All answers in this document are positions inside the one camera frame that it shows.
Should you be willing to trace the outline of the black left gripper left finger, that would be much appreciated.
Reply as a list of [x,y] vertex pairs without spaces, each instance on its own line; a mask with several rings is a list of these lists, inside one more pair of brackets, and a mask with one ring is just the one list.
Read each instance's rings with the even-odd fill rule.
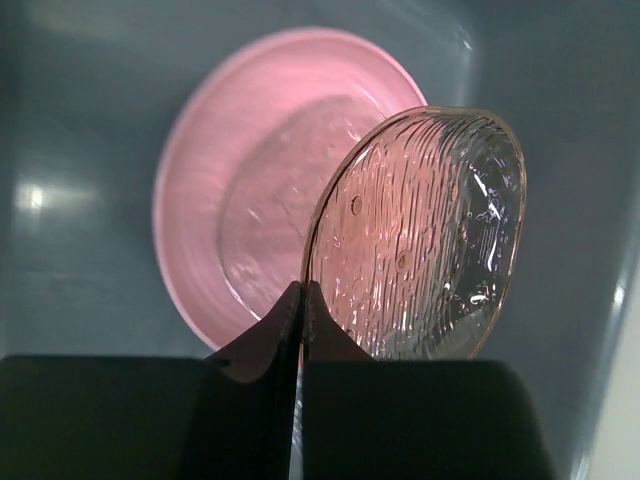
[[5,479],[285,479],[301,286],[202,359],[1,362]]

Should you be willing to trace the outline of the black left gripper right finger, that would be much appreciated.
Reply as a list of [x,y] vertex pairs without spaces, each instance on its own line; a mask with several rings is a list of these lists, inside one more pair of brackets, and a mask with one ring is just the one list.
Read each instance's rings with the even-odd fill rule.
[[496,361],[376,361],[305,288],[306,479],[552,479],[530,396]]

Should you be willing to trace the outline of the peach square dish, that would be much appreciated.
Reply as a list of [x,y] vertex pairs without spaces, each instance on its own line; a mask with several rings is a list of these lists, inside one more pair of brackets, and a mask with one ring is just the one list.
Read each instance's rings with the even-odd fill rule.
[[470,359],[508,292],[526,208],[498,115],[416,107],[367,133],[315,208],[302,278],[378,360]]

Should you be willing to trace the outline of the pink plastic plate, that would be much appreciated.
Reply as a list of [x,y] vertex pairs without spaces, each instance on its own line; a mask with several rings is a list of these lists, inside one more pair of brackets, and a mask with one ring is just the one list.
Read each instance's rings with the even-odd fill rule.
[[181,317],[218,350],[300,273],[311,216],[348,152],[425,98],[404,67],[348,32],[266,35],[187,101],[158,165],[154,247]]

